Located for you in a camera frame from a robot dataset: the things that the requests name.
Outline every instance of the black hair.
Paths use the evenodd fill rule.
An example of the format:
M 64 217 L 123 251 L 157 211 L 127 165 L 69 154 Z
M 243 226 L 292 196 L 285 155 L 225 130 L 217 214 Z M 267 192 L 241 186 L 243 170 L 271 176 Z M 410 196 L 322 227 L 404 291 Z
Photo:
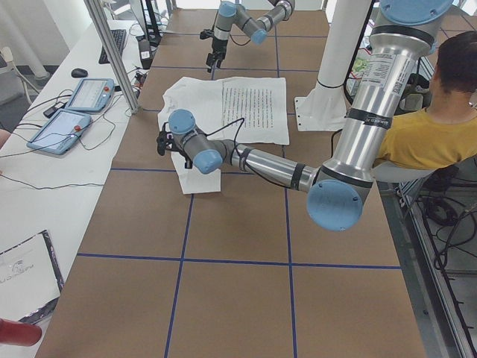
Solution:
M 477 31 L 450 37 L 440 45 L 437 70 L 444 91 L 477 90 Z

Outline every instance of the metal pole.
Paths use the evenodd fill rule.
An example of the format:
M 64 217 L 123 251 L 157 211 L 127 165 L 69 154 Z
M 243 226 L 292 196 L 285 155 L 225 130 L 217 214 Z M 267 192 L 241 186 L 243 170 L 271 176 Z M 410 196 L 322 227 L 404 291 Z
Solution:
M 131 113 L 134 114 L 138 111 L 139 104 L 136 95 L 133 92 L 131 83 L 129 82 L 129 77 L 127 76 L 124 64 L 122 63 L 121 55 L 116 47 L 110 27 L 107 24 L 103 8 L 100 6 L 99 0 L 84 0 L 84 4 L 88 8 L 93 24 L 95 24 L 96 31 L 98 32 L 99 38 L 106 50 L 107 58 L 111 63 L 116 79 L 119 82 L 119 86 L 121 86 L 122 93 L 131 109 Z

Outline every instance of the black band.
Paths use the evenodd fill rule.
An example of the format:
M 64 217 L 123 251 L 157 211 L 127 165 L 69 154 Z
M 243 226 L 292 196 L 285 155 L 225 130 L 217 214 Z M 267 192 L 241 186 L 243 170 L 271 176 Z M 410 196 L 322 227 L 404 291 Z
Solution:
M 349 110 L 347 117 L 363 121 L 366 125 L 373 125 L 384 129 L 391 128 L 391 124 L 393 123 L 392 117 L 383 117 L 379 114 L 367 112 L 365 110 L 357 110 L 355 108 Z
M 271 18 L 270 15 L 264 15 L 263 17 L 266 17 L 268 21 L 270 22 L 270 29 L 274 28 L 274 20 Z
M 337 179 L 339 181 L 343 181 L 344 183 L 348 183 L 354 186 L 360 186 L 361 188 L 371 188 L 373 186 L 373 182 L 371 181 L 364 181 L 364 180 L 358 180 L 355 178 L 347 177 L 346 175 L 342 175 L 340 173 L 334 172 L 330 168 L 327 168 L 325 166 L 321 166 L 321 169 L 324 174 Z
M 242 31 L 244 30 L 245 25 L 250 21 L 250 19 L 252 19 L 252 16 L 249 16 L 248 19 L 245 20 L 244 24 L 243 24 L 242 27 L 240 28 Z
M 298 186 L 300 185 L 301 173 L 303 173 L 303 169 L 305 168 L 305 164 L 297 163 L 295 166 L 295 170 L 293 175 L 291 176 L 290 188 L 293 190 L 299 190 Z
M 246 149 L 244 149 L 244 151 L 240 154 L 240 157 L 238 158 L 238 168 L 243 172 L 247 171 L 247 169 L 245 168 L 245 162 L 247 161 L 248 155 L 252 150 L 253 148 L 246 147 Z
M 320 82 L 320 80 L 317 80 L 317 81 L 318 81 L 318 83 L 319 83 L 321 86 L 323 86 L 323 87 L 325 87 L 325 88 L 330 88 L 330 89 L 340 88 L 341 86 L 343 86 L 342 84 L 340 84 L 339 86 L 327 86 L 326 84 L 322 84 L 322 83 Z
M 431 47 L 435 42 L 434 37 L 428 34 L 427 32 L 418 30 L 416 28 L 408 28 L 407 26 L 399 26 L 399 25 L 378 26 L 377 28 L 374 28 L 371 31 L 371 35 L 375 35 L 375 34 L 400 34 L 400 35 L 416 37 L 417 39 L 424 41 Z

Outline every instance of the table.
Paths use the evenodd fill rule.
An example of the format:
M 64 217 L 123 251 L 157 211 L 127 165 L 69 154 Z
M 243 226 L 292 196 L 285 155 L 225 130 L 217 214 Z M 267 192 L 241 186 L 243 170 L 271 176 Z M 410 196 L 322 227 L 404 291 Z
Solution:
M 133 23 L 132 21 L 112 21 L 110 27 L 129 30 Z M 79 81 L 70 75 L 74 68 L 86 69 L 89 77 L 115 78 L 109 64 L 98 64 L 100 51 L 101 41 L 94 26 L 91 25 L 38 95 L 33 106 L 58 96 L 63 90 L 73 90 Z M 122 58 L 127 71 L 140 66 L 137 41 L 133 35 L 127 39 Z M 42 112 L 53 103 L 52 101 L 27 113 L 22 123 L 42 125 L 47 120 Z M 111 133 L 113 125 L 101 118 L 85 131 L 82 142 L 87 148 L 91 148 L 111 133 L 110 138 L 91 151 L 85 150 L 80 143 L 77 143 L 62 157 L 40 153 L 3 157 L 29 151 L 20 136 L 30 139 L 38 128 L 25 125 L 18 127 L 14 133 L 20 136 L 12 135 L 0 151 L 0 170 L 10 178 L 35 186 L 61 186 L 67 183 L 102 185 L 127 127 L 130 116 L 128 112 L 124 97 L 120 97 L 106 115 L 107 119 L 116 126 L 114 131 Z M 60 270 L 66 279 L 101 190 L 102 186 L 35 190 L 0 178 L 0 231 L 2 233 L 0 251 L 47 229 L 51 235 Z M 49 320 L 40 323 L 43 330 L 47 328 L 48 323 Z M 0 356 L 32 357 L 39 346 L 40 344 L 36 344 L 32 348 L 21 348 L 0 345 Z
M 182 195 L 158 157 L 162 94 L 183 76 L 237 75 L 287 82 L 290 146 L 257 148 L 314 166 L 329 157 L 331 133 L 299 132 L 293 103 L 315 85 L 325 14 L 297 11 L 262 46 L 231 45 L 211 77 L 198 34 L 214 16 L 173 13 L 180 34 L 161 42 L 38 358 L 424 357 L 376 187 L 361 221 L 332 233 L 303 193 L 234 168 L 220 193 Z

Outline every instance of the brown cardboard surface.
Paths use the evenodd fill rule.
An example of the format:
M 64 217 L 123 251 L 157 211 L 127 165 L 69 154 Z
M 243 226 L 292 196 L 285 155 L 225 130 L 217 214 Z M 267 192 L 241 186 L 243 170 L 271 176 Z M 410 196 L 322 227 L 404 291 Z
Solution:
M 151 67 L 139 97 L 139 104 L 146 110 L 161 110 L 164 107 L 162 95 L 182 77 L 210 80 L 212 77 L 203 69 L 162 69 Z
M 162 356 L 178 267 L 77 257 L 36 357 Z
M 180 257 L 190 201 L 175 172 L 113 170 L 78 252 Z
M 473 30 L 472 26 L 469 25 L 467 21 L 462 16 L 459 15 L 447 15 L 442 21 L 441 27 L 445 30 L 455 30 L 455 31 L 471 31 Z
M 284 23 L 284 34 L 301 32 L 312 14 L 327 28 L 323 13 L 310 12 Z M 169 28 L 200 31 L 214 15 L 180 10 Z M 274 39 L 259 51 L 230 45 L 215 74 L 276 71 L 269 77 L 286 77 L 293 112 L 291 98 L 315 86 L 325 40 L 278 37 L 279 67 Z M 199 42 L 168 35 L 154 65 L 171 68 L 151 70 L 143 105 L 162 106 L 163 91 L 186 73 L 208 75 L 210 44 Z M 331 133 L 300 133 L 288 121 L 286 157 L 313 166 L 329 157 Z M 343 233 L 312 223 L 305 193 L 238 169 L 222 174 L 220 193 L 182 195 L 170 159 L 156 153 L 157 132 L 156 111 L 131 118 L 39 358 L 293 357 L 294 337 L 299 357 L 423 357 L 376 188 L 361 221 Z M 323 264 L 336 267 L 313 267 Z
M 320 68 L 326 38 L 278 37 L 277 41 L 280 70 L 317 71 Z
M 306 193 L 289 191 L 288 207 L 294 262 L 399 265 L 376 185 L 364 203 L 359 222 L 346 231 L 332 232 L 317 226 L 306 211 Z
M 169 154 L 161 157 L 157 153 L 158 135 L 157 112 L 140 110 L 131 116 L 112 167 L 174 169 Z
M 253 175 L 222 175 L 194 198 L 186 257 L 288 262 L 283 189 Z
M 216 13 L 216 10 L 176 9 L 171 14 L 167 30 L 198 36 L 204 28 L 211 28 L 214 25 Z
M 205 69 L 210 49 L 199 36 L 165 34 L 152 66 Z
M 293 356 L 288 267 L 185 263 L 170 358 Z
M 328 36 L 326 13 L 318 11 L 294 11 L 288 21 L 277 26 L 278 36 Z
M 294 268 L 300 358 L 424 358 L 401 271 Z
M 237 43 L 246 43 L 248 37 L 234 37 Z M 223 69 L 277 69 L 277 47 L 274 37 L 268 37 L 261 45 L 251 41 L 238 46 L 229 40 L 227 56 L 222 61 Z

